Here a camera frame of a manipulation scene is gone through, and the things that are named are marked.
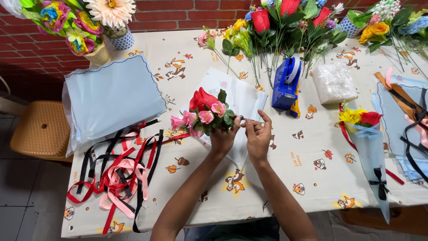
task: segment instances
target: red rose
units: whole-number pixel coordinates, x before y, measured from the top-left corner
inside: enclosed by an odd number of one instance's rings
[[[262,11],[255,11],[251,13],[251,19],[254,23],[254,28],[256,31],[261,34],[264,31],[269,30],[270,22],[269,22],[269,12],[267,9],[263,9]]]
[[[297,11],[301,0],[283,0],[281,4],[281,17],[287,12],[287,16]]]
[[[321,11],[320,11],[320,14],[318,15],[318,17],[312,19],[312,22],[314,22],[315,27],[317,27],[324,20],[326,20],[326,18],[328,18],[328,15],[330,15],[331,12],[332,11],[329,10],[327,7],[321,8]]]
[[[204,111],[204,105],[207,105],[208,109],[211,110],[211,106],[214,102],[217,101],[217,98],[205,92],[205,90],[200,87],[199,91],[195,91],[193,98],[190,100],[189,110],[198,109],[199,111]]]
[[[375,126],[380,122],[380,118],[382,117],[382,114],[372,111],[367,113],[361,113],[360,116],[361,116],[361,124],[369,123],[372,126]]]

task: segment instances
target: table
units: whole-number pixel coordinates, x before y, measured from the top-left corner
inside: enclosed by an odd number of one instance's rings
[[[164,129],[165,138],[177,135],[175,130],[170,129],[171,115],[179,115],[179,108],[193,96],[196,86],[210,67],[227,71],[227,67],[213,51],[198,46],[197,37],[201,33],[202,30],[134,33],[135,44],[132,48],[110,52],[113,60],[136,53],[144,54],[159,90],[167,100],[168,111],[158,118],[159,123],[142,129],[142,137],[152,136],[158,133],[159,129]],[[222,39],[217,37],[216,44],[220,50],[221,41]],[[419,56],[413,58],[419,60],[420,67],[428,66]],[[422,75],[411,65],[404,65],[405,72],[402,72],[397,59],[393,47],[382,47],[369,54],[367,46],[360,45],[357,39],[346,39],[325,55],[326,63],[339,61],[349,65],[359,93],[359,98],[352,101],[351,105],[356,107],[362,105],[368,111],[374,111],[371,91],[375,90],[378,81],[374,77],[375,72],[385,74],[386,69],[392,66],[395,75],[423,80]],[[311,76],[308,75],[307,79],[304,76],[300,78],[301,116],[293,118],[289,113],[279,112],[270,106],[272,89],[264,65],[260,71],[259,86],[256,86],[251,62],[245,54],[232,57],[230,66],[240,75],[242,81],[255,85],[260,91],[268,92],[269,97],[264,108],[266,114],[272,118],[272,143],[268,159],[305,212],[345,208],[344,203],[347,207],[353,208],[377,205],[364,176],[358,153],[346,142],[338,126],[339,105],[320,105]],[[143,203],[137,219],[140,231],[151,230],[170,197],[203,161],[208,152],[209,147],[192,137],[162,146],[158,166],[149,187],[149,199]],[[189,165],[179,166],[177,159],[181,157],[187,159]],[[316,161],[320,159],[324,160],[325,169],[317,168]],[[77,152],[74,155],[69,187],[79,180],[82,160],[83,152]],[[385,162],[387,169],[405,181],[405,185],[402,186],[387,176],[391,207],[428,203],[427,184],[413,184],[406,179],[400,165],[388,154]],[[167,169],[172,165],[177,168],[174,172]],[[227,159],[217,167],[206,187],[207,191],[201,193],[201,198],[186,227],[243,222],[274,215],[249,160],[240,170],[245,174],[241,180],[245,190],[238,193],[226,190],[225,178],[234,176],[235,169],[235,165]],[[101,236],[109,212],[99,208],[102,195],[93,194],[82,204],[74,204],[67,200],[65,214],[68,216],[64,216],[62,237]],[[134,197],[130,205],[135,207],[136,200]],[[116,210],[110,224],[114,227],[111,232],[131,232],[133,222],[123,212]]]

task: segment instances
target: brick wall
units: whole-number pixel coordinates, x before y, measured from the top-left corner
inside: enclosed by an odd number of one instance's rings
[[[377,0],[328,0],[327,6],[342,2],[349,9],[365,11]],[[260,0],[144,0],[137,1],[133,32],[170,31],[227,27],[243,18],[250,5]],[[428,0],[405,0],[403,6],[428,4]],[[12,94],[29,101],[60,100],[63,76],[89,61],[75,56],[64,38],[41,35],[36,24],[10,15],[0,6],[0,75]]]

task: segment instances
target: tiled floor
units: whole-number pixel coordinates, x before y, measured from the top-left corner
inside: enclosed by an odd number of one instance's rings
[[[9,141],[19,119],[0,114],[0,240],[65,241],[61,238],[70,165],[14,153]],[[347,225],[338,211],[308,214],[320,241],[428,241],[428,237]],[[281,241],[288,240],[280,230]],[[148,241],[150,232],[117,234],[109,241]],[[184,239],[183,231],[176,238]],[[84,241],[105,241],[85,238]]]

